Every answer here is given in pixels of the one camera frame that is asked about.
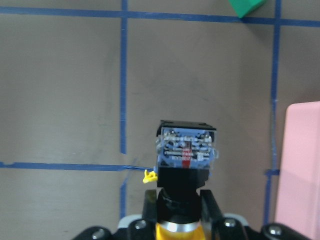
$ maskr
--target pink box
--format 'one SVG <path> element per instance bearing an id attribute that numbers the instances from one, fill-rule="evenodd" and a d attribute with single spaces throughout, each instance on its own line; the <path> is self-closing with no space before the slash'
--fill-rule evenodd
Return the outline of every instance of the pink box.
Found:
<path id="1" fill-rule="evenodd" d="M 275 221 L 320 239 L 320 101 L 286 111 Z"/>

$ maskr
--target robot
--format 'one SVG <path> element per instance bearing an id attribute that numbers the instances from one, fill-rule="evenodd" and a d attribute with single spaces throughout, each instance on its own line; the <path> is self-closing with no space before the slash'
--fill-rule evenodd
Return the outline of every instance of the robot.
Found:
<path id="1" fill-rule="evenodd" d="M 224 215 L 203 187 L 218 151 L 217 130 L 204 122 L 162 120 L 156 132 L 154 171 L 144 183 L 161 188 L 144 193 L 141 217 L 112 234 L 94 226 L 73 240 L 308 240 L 293 229 L 271 223 L 254 231 L 238 215 Z"/>

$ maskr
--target green object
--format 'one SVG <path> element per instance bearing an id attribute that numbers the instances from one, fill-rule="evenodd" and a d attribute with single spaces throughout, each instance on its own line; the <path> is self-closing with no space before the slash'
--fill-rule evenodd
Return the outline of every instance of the green object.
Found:
<path id="1" fill-rule="evenodd" d="M 229 0 L 239 18 L 260 7 L 267 0 Z"/>

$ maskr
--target gray floor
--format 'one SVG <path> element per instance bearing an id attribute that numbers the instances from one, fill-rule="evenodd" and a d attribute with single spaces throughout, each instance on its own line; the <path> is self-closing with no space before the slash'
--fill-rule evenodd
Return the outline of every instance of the gray floor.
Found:
<path id="1" fill-rule="evenodd" d="M 275 3 L 250 16 L 273 18 Z M 0 6 L 119 11 L 121 1 L 0 0 Z M 128 8 L 235 16 L 226 0 L 128 0 Z M 286 19 L 320 21 L 319 11 L 317 0 L 282 0 Z M 127 153 L 121 154 L 121 19 L 0 14 L 0 23 L 0 162 L 125 165 L 136 159 L 152 168 L 161 119 L 207 122 L 218 129 L 220 158 L 206 188 L 224 212 L 260 229 L 264 172 L 271 168 L 273 25 L 128 19 Z M 280 29 L 279 159 L 286 108 L 320 100 L 319 43 L 319 27 Z M 92 225 L 115 231 L 126 176 L 0 168 L 0 239 L 68 240 Z M 129 177 L 127 214 L 141 213 L 144 190 L 156 187 L 143 185 L 142 177 L 140 171 Z"/>

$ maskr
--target screw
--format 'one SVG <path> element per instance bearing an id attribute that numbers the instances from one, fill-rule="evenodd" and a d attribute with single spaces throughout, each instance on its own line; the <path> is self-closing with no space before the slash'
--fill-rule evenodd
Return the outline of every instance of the screw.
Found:
<path id="1" fill-rule="evenodd" d="M 279 226 L 271 225 L 271 226 L 269 227 L 269 233 L 272 234 L 272 235 L 277 235 L 277 236 L 279 236 L 279 235 L 281 235 L 282 230 L 281 230 L 281 228 L 280 228 Z"/>
<path id="2" fill-rule="evenodd" d="M 147 226 L 147 223 L 145 220 L 139 220 L 135 223 L 135 229 L 144 229 Z"/>
<path id="3" fill-rule="evenodd" d="M 105 230 L 99 229 L 98 231 L 94 232 L 92 234 L 92 239 L 100 239 L 105 235 Z"/>
<path id="4" fill-rule="evenodd" d="M 224 225 L 228 228 L 233 228 L 236 226 L 236 221 L 233 218 L 227 218 L 224 220 Z"/>

